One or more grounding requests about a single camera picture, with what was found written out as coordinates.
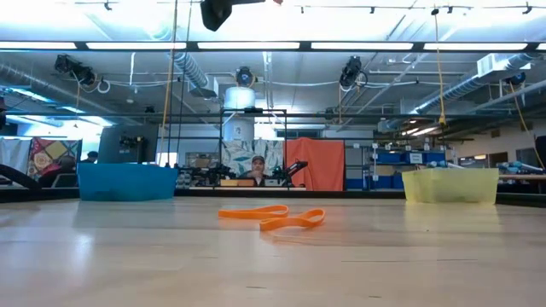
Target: colorful quilt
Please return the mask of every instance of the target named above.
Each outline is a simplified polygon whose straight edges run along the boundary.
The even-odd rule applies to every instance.
[[[283,141],[227,141],[222,146],[222,164],[231,168],[237,176],[252,169],[252,159],[261,155],[265,158],[265,174],[271,175],[277,166],[282,167]]]
[[[27,175],[38,180],[44,173],[58,168],[56,161],[62,156],[78,160],[82,151],[81,141],[45,140],[33,137],[28,159]]]

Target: ceiling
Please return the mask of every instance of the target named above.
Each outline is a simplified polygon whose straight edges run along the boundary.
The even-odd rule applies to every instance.
[[[101,3],[93,1],[88,4],[81,1],[73,4],[69,1],[35,2],[32,9],[25,5],[25,1],[10,1],[7,3],[10,14],[0,20],[0,40],[55,40],[55,41],[135,41],[149,40],[147,33],[161,24],[172,23],[173,3],[168,1],[157,4],[148,1],[148,5],[134,5],[129,2],[111,1],[111,11],[104,9]],[[377,1],[345,1],[337,2],[349,5],[377,5],[374,14],[369,8],[327,8],[321,5],[332,5],[332,2],[315,2],[305,6],[305,2],[286,1],[281,7],[272,3],[235,6],[233,14],[217,32],[205,29],[200,19],[198,3],[191,8],[190,4],[180,3],[178,7],[178,35],[185,40],[186,33],[189,40],[351,40],[351,41],[433,41],[435,39],[434,18],[428,9],[382,9],[384,2]],[[434,2],[423,1],[393,1],[392,6],[410,7],[432,6]],[[472,5],[469,1],[450,1],[451,5]],[[503,1],[488,2],[502,6]],[[546,9],[534,9],[530,14],[522,14],[522,9],[502,10],[465,10],[454,9],[453,14],[443,12],[439,15],[439,37],[446,36],[448,42],[524,42],[543,41],[546,32],[540,26],[546,21]],[[0,63],[14,64],[20,69],[32,72],[33,76],[52,80],[56,85],[76,93],[77,84],[71,76],[60,75],[53,67],[56,52],[9,52],[0,54]],[[82,97],[96,101],[114,113],[141,113],[146,106],[154,106],[158,112],[165,105],[166,86],[153,83],[167,80],[169,72],[169,57],[165,53],[136,52],[131,79],[130,52],[67,52],[73,59],[92,67],[94,72],[105,80],[117,82],[121,85],[112,85],[107,94],[97,91],[88,94],[81,93]],[[432,53],[422,58],[418,64],[411,64],[419,55],[401,53],[302,53],[302,52],[272,52],[271,85],[273,104],[275,108],[286,108],[290,113],[320,113],[328,107],[338,107],[340,104],[340,88],[335,82],[339,80],[342,67],[352,55],[358,55],[363,67],[366,67],[369,83],[373,89],[360,89],[352,100],[344,101],[347,107],[344,111],[355,113],[360,107],[382,91],[381,87],[391,83],[416,82],[393,86],[385,90],[378,99],[374,99],[364,110],[364,113],[397,113],[401,100],[420,101],[424,97],[439,90],[438,63],[436,54]],[[225,90],[235,86],[232,75],[239,67],[250,67],[254,75],[262,78],[264,71],[264,55],[256,52],[202,52],[191,53],[201,70],[217,78],[220,83],[220,98]],[[441,69],[445,84],[453,84],[463,75],[476,67],[476,61],[484,54],[442,54],[440,56]],[[408,73],[398,78],[406,70]],[[543,63],[533,62],[528,72],[528,83],[532,84],[544,79]],[[175,70],[175,77],[182,75]],[[2,85],[2,71],[0,70],[0,85]],[[280,85],[298,84],[301,86]],[[40,88],[32,84],[30,89],[37,94]],[[258,82],[253,88],[257,92],[257,105],[265,107],[264,83]],[[216,113],[219,110],[218,100],[205,100],[193,97],[188,92],[182,93],[182,83],[174,83],[173,92],[177,96],[183,94],[187,107],[184,113]],[[484,87],[473,94],[464,97],[466,101],[476,104],[489,101],[497,96],[498,86],[493,84],[490,96],[490,87]],[[74,105],[75,100],[66,99],[57,101],[59,105]],[[21,110],[31,110],[29,107],[19,106]],[[172,107],[178,113],[182,106],[175,97]],[[91,105],[80,106],[87,112],[97,111]],[[184,122],[199,122],[198,119],[184,119]],[[309,119],[291,119],[294,122],[317,122]],[[353,120],[353,125],[369,123],[370,120]]]

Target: table surface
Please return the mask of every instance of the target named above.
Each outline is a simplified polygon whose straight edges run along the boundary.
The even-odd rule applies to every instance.
[[[220,208],[326,210],[260,233]],[[542,306],[546,211],[401,200],[176,198],[0,205],[11,306]]]

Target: man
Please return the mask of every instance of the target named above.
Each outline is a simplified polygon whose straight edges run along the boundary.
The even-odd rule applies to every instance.
[[[79,161],[79,163],[95,163],[96,160],[99,158],[98,152],[88,152],[87,153],[87,159]]]
[[[254,187],[265,187],[265,178],[267,175],[264,174],[265,170],[265,159],[262,156],[255,156],[253,158],[253,166],[251,171],[247,171],[241,174],[240,178],[253,178]]]
[[[62,156],[57,162],[59,168],[56,170],[48,171],[43,174],[39,179],[38,183],[42,188],[51,188],[53,182],[60,174],[75,174],[76,173],[76,159],[70,156]]]

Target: orange curtain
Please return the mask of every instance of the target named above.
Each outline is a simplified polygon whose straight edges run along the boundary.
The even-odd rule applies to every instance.
[[[308,191],[343,191],[343,142],[300,138],[288,141],[286,149],[287,166],[296,160],[309,162],[306,168],[292,177],[296,187],[303,183]]]

